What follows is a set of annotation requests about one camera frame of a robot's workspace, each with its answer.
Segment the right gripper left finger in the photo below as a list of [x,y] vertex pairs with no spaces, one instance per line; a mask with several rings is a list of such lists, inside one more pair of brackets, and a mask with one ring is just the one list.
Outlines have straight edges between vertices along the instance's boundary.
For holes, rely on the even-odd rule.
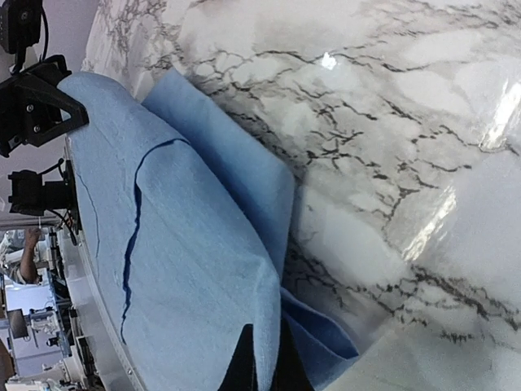
[[253,326],[247,324],[239,336],[230,365],[219,391],[257,391],[256,362],[253,352]]

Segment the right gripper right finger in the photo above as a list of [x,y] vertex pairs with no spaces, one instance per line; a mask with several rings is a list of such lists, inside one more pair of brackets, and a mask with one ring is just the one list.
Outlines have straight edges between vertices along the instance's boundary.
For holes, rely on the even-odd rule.
[[273,391],[313,391],[286,319],[282,319],[278,361],[270,389]]

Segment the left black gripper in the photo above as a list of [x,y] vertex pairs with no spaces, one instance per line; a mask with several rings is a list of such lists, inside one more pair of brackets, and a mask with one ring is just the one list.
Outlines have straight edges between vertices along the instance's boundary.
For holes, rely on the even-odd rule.
[[58,89],[72,73],[52,55],[1,83],[1,156],[20,145],[40,147],[89,123],[85,107]]

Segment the light blue shirt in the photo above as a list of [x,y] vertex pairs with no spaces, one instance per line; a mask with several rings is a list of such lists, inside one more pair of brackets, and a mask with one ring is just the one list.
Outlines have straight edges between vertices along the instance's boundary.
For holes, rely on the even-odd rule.
[[101,134],[138,158],[124,277],[138,277],[128,305],[143,288],[152,390],[218,390],[247,324],[258,390],[271,390],[282,319],[313,390],[357,360],[342,327],[282,286],[295,195],[282,161],[175,70],[143,101],[89,72],[59,88],[89,115],[71,134]]

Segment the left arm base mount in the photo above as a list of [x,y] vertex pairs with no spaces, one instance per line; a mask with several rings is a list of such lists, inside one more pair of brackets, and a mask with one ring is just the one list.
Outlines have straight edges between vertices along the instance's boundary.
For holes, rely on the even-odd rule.
[[78,245],[81,219],[77,202],[77,187],[72,162],[60,158],[40,173],[22,170],[7,175],[11,182],[8,202],[10,213],[43,217],[54,214],[68,228],[72,244]]

